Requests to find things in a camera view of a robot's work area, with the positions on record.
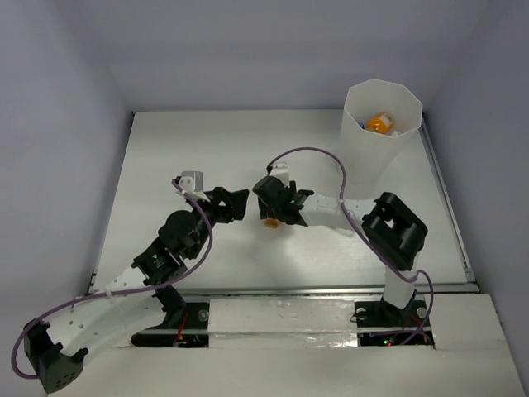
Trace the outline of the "orange juice bottle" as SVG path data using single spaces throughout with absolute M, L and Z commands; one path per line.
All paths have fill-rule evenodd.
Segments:
M 386 135 L 393 129 L 393 124 L 393 117 L 386 112 L 381 112 L 365 124 L 365 130 Z
M 277 219 L 267 218 L 264 221 L 264 225 L 268 228 L 277 229 L 280 226 L 281 222 Z

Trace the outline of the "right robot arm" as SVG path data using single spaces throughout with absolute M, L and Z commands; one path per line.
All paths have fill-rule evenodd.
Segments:
M 253 193 L 262 218 L 354 232 L 386 265 L 382 318 L 399 324 L 410 315 L 409 304 L 416 293 L 415 263 L 428 228 L 396 194 L 384 192 L 372 200 L 333 198 L 296 189 L 293 181 L 286 186 L 270 175 L 257 182 Z

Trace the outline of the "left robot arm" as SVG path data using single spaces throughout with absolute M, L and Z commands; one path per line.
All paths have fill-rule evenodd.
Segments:
M 212 229 L 244 218 L 249 191 L 180 189 L 189 210 L 171 213 L 157 237 L 113 281 L 95 294 L 60 304 L 29 322 L 23 348 L 47 394 L 76 380 L 106 347 L 155 323 L 178 324 L 186 303 L 174 283 L 192 274 L 212 249 Z

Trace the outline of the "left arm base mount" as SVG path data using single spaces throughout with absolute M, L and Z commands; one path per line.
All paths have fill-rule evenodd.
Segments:
M 209 299 L 192 299 L 172 323 L 165 320 L 131 337 L 133 347 L 206 348 L 209 347 Z

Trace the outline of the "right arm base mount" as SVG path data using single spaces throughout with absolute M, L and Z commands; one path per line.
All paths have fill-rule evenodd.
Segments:
M 426 314 L 424 300 L 413 300 L 401 310 L 381 299 L 355 302 L 355 311 L 349 321 L 357 327 L 361 347 L 434 347 L 431 324 Z

